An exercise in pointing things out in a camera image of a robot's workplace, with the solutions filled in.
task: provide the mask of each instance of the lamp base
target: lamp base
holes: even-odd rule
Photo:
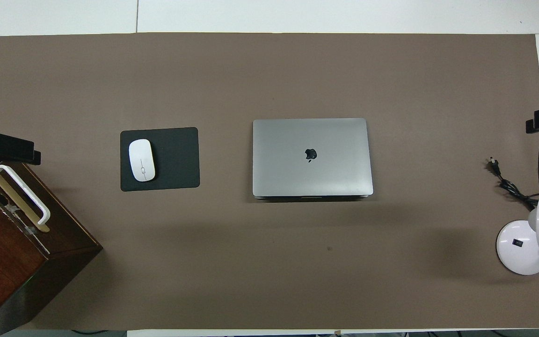
[[[514,273],[539,273],[538,242],[525,220],[509,222],[502,228],[496,239],[496,253],[504,266]]]

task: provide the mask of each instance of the brown paper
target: brown paper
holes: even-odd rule
[[[539,328],[496,256],[537,192],[534,36],[0,37],[0,132],[105,248],[48,329]],[[252,121],[365,117],[373,196],[252,196]],[[122,130],[196,126],[201,185],[120,190]]]

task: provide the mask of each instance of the apple logo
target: apple logo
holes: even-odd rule
[[[315,152],[315,149],[307,149],[307,150],[305,150],[305,154],[307,155],[307,157],[305,159],[308,159],[309,162],[311,162],[311,160],[314,160],[315,158],[317,158],[317,152]]]

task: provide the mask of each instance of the computer mouse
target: computer mouse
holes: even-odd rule
[[[137,139],[130,143],[128,157],[134,179],[145,182],[155,178],[153,152],[151,151],[151,143],[147,139]]]

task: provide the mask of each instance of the laptop lid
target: laptop lid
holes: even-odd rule
[[[373,193],[364,118],[253,121],[253,196]]]

